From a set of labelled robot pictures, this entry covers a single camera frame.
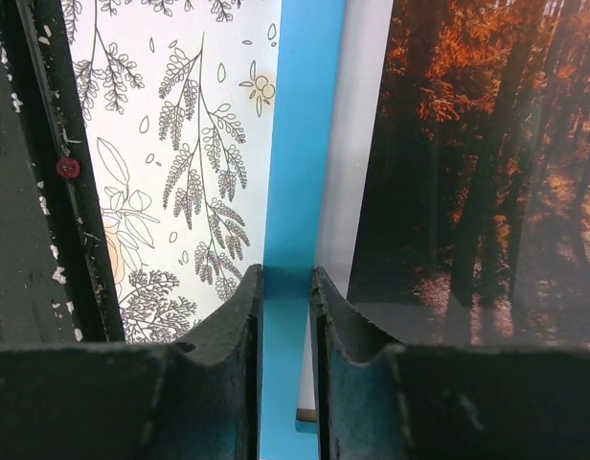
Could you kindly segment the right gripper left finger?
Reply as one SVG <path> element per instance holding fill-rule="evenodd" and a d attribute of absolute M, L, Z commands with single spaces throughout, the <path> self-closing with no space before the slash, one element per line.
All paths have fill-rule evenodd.
<path fill-rule="evenodd" d="M 170 344 L 0 345 L 0 459 L 256 459 L 263 274 Z"/>

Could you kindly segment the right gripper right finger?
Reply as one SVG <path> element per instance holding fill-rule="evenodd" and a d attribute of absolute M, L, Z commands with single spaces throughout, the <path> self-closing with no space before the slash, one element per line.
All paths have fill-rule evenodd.
<path fill-rule="evenodd" d="M 323 459 L 590 459 L 590 350 L 405 345 L 323 268 L 309 314 Z"/>

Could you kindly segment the blue picture frame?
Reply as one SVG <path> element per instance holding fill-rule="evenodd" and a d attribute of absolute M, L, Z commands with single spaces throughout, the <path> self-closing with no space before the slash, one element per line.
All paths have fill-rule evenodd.
<path fill-rule="evenodd" d="M 315 436 L 296 429 L 296 408 L 345 9 L 282 8 L 263 255 L 263 459 L 318 456 Z"/>

